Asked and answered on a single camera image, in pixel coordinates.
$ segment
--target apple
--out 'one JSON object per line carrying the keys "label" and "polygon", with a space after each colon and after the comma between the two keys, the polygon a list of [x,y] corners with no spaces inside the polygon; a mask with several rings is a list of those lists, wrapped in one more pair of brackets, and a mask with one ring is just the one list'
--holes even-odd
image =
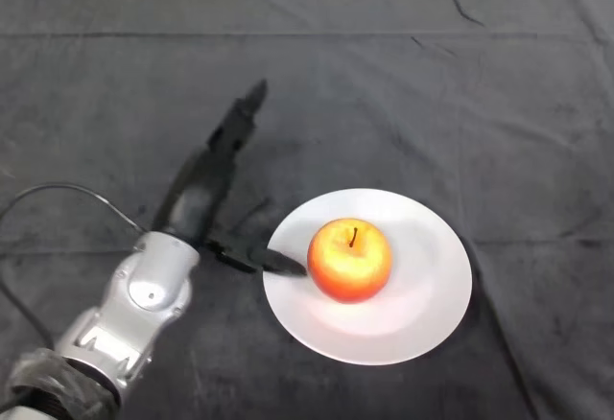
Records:
{"label": "apple", "polygon": [[375,295],[388,282],[392,252],[384,234],[358,219],[323,226],[309,244],[307,266],[327,295],[356,303]]}

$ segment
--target dark gray cloth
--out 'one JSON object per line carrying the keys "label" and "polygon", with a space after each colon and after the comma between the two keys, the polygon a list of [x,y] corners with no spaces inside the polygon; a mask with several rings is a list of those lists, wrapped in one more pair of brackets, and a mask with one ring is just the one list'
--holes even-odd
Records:
{"label": "dark gray cloth", "polygon": [[[0,0],[0,199],[74,180],[147,224],[265,76],[221,225],[265,242],[309,198],[382,188],[469,239],[482,283],[439,348],[361,367],[302,346],[259,277],[205,257],[124,418],[515,420],[533,404],[540,419],[611,419],[612,3]],[[59,336],[133,241],[104,207],[39,195],[2,226],[2,270]],[[0,305],[6,376],[36,340]]]}

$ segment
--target apple stem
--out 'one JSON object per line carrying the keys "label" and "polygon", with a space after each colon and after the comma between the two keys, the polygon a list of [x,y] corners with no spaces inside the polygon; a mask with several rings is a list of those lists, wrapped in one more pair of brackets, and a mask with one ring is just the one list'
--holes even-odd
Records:
{"label": "apple stem", "polygon": [[358,228],[354,227],[354,238],[349,242],[350,247],[354,247],[354,242],[356,241],[356,233],[358,233]]}

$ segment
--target cable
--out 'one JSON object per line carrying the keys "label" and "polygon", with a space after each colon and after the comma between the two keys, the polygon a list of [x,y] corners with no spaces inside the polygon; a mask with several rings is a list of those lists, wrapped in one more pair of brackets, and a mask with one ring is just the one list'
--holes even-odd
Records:
{"label": "cable", "polygon": [[[73,190],[75,192],[83,193],[90,197],[97,199],[99,202],[108,207],[111,211],[113,211],[120,219],[129,224],[134,230],[139,233],[145,233],[146,230],[138,223],[133,221],[130,217],[120,211],[117,206],[112,204],[108,199],[104,198],[102,195],[90,190],[89,188],[82,187],[81,185],[77,185],[74,183],[68,182],[49,182],[43,183],[40,185],[36,185],[34,187],[27,188],[26,190],[18,193],[11,199],[6,206],[0,210],[0,223],[5,218],[5,216],[14,208],[14,206],[23,198],[32,195],[34,193],[41,192],[43,190],[53,190],[53,189],[63,189],[63,190]],[[49,329],[36,317],[36,315],[28,308],[28,306],[23,303],[7,286],[4,280],[0,277],[0,292],[7,297],[7,299],[13,304],[13,306],[26,318],[26,320],[30,323],[30,325],[36,330],[42,341],[44,342],[45,347],[49,349],[53,349],[54,340],[51,337],[51,332]],[[24,401],[31,394],[31,390],[24,390],[15,396],[13,396],[10,400],[0,404],[0,414],[19,406],[22,401]]]}
{"label": "cable", "polygon": [[51,190],[51,189],[73,190],[73,191],[76,191],[76,192],[80,192],[80,193],[84,193],[86,195],[89,195],[89,196],[97,199],[101,203],[105,204],[111,211],[113,211],[117,216],[119,216],[124,222],[127,222],[136,231],[138,231],[140,233],[145,233],[145,231],[146,231],[145,228],[143,228],[138,223],[133,221],[130,217],[128,217],[126,214],[124,214],[122,211],[120,211],[117,208],[117,206],[115,206],[115,204],[112,204],[108,199],[106,199],[102,195],[94,192],[93,190],[90,190],[89,188],[82,187],[81,185],[77,185],[75,183],[68,183],[68,182],[42,183],[40,185],[36,185],[34,187],[27,188],[24,191],[18,193],[0,211],[0,223],[2,222],[2,219],[4,219],[4,216],[6,216],[7,213],[12,209],[12,207],[15,206],[20,200],[22,200],[23,198],[31,195],[32,193],[37,193],[37,192],[40,192],[42,190]]}

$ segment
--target white plate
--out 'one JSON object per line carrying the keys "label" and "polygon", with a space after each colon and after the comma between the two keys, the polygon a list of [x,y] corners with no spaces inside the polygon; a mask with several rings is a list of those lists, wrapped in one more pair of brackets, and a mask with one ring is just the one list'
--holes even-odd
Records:
{"label": "white plate", "polygon": [[389,282],[369,300],[348,305],[325,295],[309,277],[265,273],[265,293],[279,322],[309,348],[355,364],[407,361],[446,340],[469,304],[471,267],[452,228],[419,202],[373,189],[322,195],[296,208],[269,248],[306,266],[316,232],[343,218],[371,222],[386,235]]}

